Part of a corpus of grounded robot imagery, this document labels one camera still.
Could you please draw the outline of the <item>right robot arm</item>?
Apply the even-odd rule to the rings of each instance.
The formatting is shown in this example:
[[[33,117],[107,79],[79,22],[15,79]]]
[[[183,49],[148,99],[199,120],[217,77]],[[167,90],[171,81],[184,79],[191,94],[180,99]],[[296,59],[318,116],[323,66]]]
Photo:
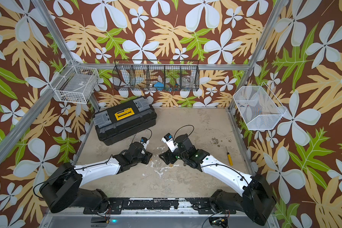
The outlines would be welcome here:
[[[223,190],[214,192],[210,197],[214,212],[241,211],[254,223],[260,226],[266,224],[277,199],[264,176],[252,176],[222,163],[209,152],[197,149],[187,134],[177,138],[166,134],[161,140],[168,146],[168,150],[159,155],[166,164],[182,160],[187,166],[217,178],[234,190],[233,193]]]

